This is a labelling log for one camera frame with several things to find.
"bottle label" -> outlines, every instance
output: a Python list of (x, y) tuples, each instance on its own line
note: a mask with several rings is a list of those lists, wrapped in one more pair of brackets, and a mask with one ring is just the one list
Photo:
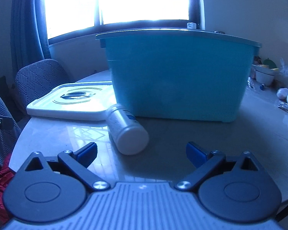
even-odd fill
[(127, 117), (128, 117), (129, 119), (132, 119), (132, 120), (135, 120), (135, 121), (137, 121), (137, 120), (135, 119), (135, 117), (134, 117), (134, 116), (132, 116), (132, 115), (127, 115)]

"window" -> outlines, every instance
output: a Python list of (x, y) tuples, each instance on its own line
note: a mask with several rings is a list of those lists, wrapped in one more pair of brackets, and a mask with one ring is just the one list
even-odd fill
[(45, 0), (48, 39), (52, 44), (119, 29), (186, 27), (189, 20), (198, 22), (197, 4), (194, 0)]

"windowsill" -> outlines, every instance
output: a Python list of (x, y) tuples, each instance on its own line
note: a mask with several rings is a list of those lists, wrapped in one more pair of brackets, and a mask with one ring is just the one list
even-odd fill
[(76, 30), (66, 34), (62, 34), (48, 40), (49, 45), (54, 45), (66, 40), (78, 37), (94, 37), (96, 34), (106, 33), (116, 30), (141, 29), (141, 28), (186, 28), (188, 20), (157, 20), (157, 21), (132, 21), (105, 24), (99, 27), (88, 27)]
[(83, 35), (83, 36), (78, 36), (78, 37), (74, 37), (74, 38), (70, 38), (70, 39), (58, 41), (58, 42), (55, 42), (55, 43), (53, 43), (53, 44), (49, 44), (49, 47), (57, 46), (57, 45), (60, 45), (60, 44), (66, 44), (66, 43), (70, 43), (70, 42), (74, 42), (74, 41), (78, 41), (79, 38), (85, 39), (85, 38), (95, 37), (97, 34), (99, 34), (99, 33), (96, 33), (96, 34), (87, 34), (87, 35)]

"white bowl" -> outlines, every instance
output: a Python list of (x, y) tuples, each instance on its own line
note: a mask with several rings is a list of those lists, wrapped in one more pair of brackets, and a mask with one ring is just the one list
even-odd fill
[(274, 80), (274, 75), (261, 73), (260, 71), (256, 70), (256, 80), (257, 80), (257, 82), (259, 82), (261, 84), (265, 84), (266, 86), (269, 86), (272, 84), (272, 82)]
[(275, 76), (277, 74), (276, 71), (269, 69), (269, 68), (264, 68), (264, 67), (260, 67), (260, 66), (256, 66), (256, 65), (253, 65), (253, 67), (255, 68), (256, 71), (261, 72), (261, 73), (265, 73), (265, 74), (269, 74), (269, 75), (273, 75), (273, 76)]

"curtain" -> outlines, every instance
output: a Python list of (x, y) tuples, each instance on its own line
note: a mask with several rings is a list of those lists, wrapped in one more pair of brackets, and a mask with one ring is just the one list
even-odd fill
[(26, 65), (51, 58), (44, 0), (12, 0), (11, 54), (14, 76)]

